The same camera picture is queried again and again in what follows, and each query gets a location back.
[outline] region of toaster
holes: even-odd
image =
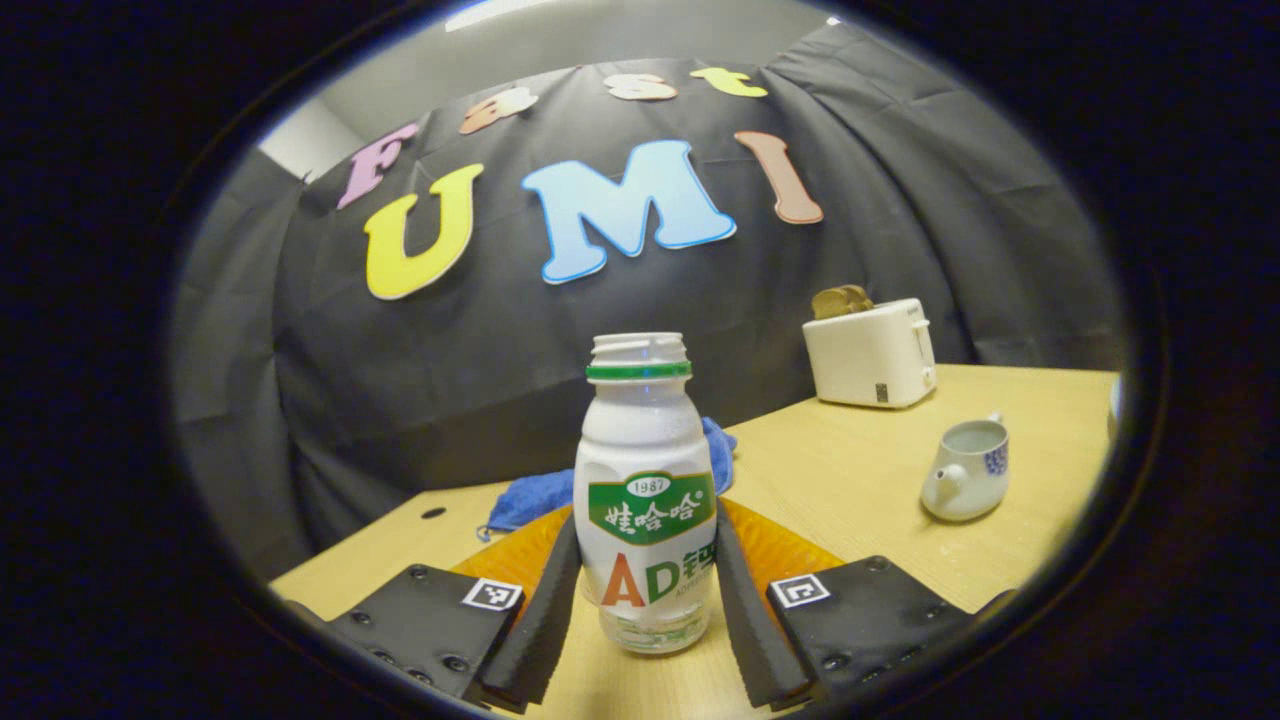
[[[909,297],[803,325],[818,397],[908,407],[937,387],[929,320]]]

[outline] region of bottle label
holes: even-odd
[[[659,543],[705,523],[716,512],[710,473],[645,471],[621,483],[591,483],[588,516],[627,544]]]

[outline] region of blue towel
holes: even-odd
[[[703,418],[703,432],[712,450],[712,477],[716,495],[733,484],[733,448],[737,438],[726,433],[710,418]],[[525,523],[573,502],[573,469],[544,475],[529,475],[511,483],[507,492],[489,512],[489,521],[476,529],[476,536],[489,542],[489,530],[511,532]]]

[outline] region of white bottle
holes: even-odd
[[[716,488],[680,333],[595,338],[595,400],[573,468],[588,597],[623,648],[675,652],[707,632]]]

